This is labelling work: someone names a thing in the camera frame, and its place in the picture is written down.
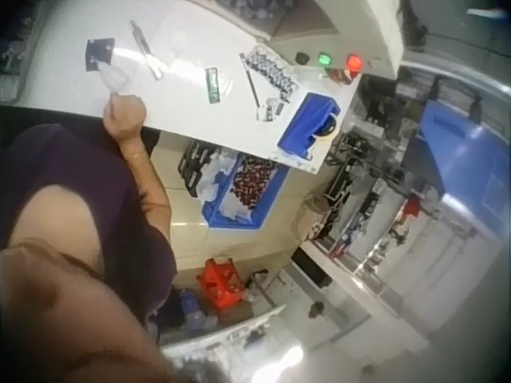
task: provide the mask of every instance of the black button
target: black button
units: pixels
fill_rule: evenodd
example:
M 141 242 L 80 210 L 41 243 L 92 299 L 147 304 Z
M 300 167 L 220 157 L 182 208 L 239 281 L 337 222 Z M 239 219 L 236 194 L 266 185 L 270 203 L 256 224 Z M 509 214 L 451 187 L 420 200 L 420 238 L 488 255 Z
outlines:
M 304 52 L 298 52 L 295 57 L 296 64 L 298 65 L 307 65 L 310 59 L 309 55 Z

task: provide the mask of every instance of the person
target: person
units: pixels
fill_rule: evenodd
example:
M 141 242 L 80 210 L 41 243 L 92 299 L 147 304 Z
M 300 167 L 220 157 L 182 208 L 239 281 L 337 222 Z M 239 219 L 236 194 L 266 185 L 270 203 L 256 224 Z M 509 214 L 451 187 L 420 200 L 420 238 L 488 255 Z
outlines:
M 0 153 L 2 340 L 37 381 L 184 381 L 142 326 L 176 273 L 145 118 L 113 94 L 103 130 L 40 125 Z

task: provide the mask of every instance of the black card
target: black card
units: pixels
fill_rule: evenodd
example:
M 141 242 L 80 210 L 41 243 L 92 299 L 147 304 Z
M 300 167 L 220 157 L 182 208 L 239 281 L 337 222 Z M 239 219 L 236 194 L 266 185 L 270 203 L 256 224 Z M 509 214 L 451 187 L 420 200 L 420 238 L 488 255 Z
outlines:
M 98 70 L 97 61 L 102 61 L 110 65 L 114 46 L 115 38 L 88 40 L 85 50 L 85 67 L 87 72 Z

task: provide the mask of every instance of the hand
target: hand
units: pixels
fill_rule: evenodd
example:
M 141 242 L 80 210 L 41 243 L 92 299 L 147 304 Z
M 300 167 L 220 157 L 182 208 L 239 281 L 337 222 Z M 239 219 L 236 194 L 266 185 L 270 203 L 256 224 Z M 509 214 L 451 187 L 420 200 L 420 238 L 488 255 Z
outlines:
M 122 145 L 140 138 L 146 116 L 141 98 L 112 93 L 103 113 L 103 125 L 117 144 Z

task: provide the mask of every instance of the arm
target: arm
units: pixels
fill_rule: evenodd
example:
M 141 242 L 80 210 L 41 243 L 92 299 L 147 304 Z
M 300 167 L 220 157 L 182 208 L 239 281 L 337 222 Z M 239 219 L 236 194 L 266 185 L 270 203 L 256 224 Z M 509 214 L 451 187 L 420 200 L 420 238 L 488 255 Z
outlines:
M 169 240 L 172 211 L 167 193 L 141 139 L 146 117 L 143 101 L 135 96 L 113 94 L 105 108 L 103 124 L 117 142 L 141 197 L 142 211 L 149 224 Z

